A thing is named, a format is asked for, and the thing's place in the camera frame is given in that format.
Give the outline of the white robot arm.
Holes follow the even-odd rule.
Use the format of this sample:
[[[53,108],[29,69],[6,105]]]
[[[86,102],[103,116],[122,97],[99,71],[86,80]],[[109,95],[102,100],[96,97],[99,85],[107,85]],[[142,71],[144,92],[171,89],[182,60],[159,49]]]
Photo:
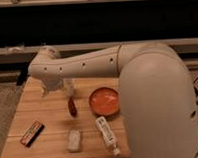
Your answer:
[[[198,158],[192,77],[168,45],[117,45],[69,58],[44,47],[28,73],[45,92],[58,90],[65,78],[117,77],[131,158]]]

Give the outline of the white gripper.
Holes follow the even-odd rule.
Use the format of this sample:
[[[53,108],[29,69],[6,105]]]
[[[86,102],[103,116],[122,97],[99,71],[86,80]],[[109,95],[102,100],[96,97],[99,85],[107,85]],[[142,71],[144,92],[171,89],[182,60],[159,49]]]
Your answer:
[[[45,97],[49,92],[61,90],[64,86],[62,77],[45,76],[41,80],[42,97]]]

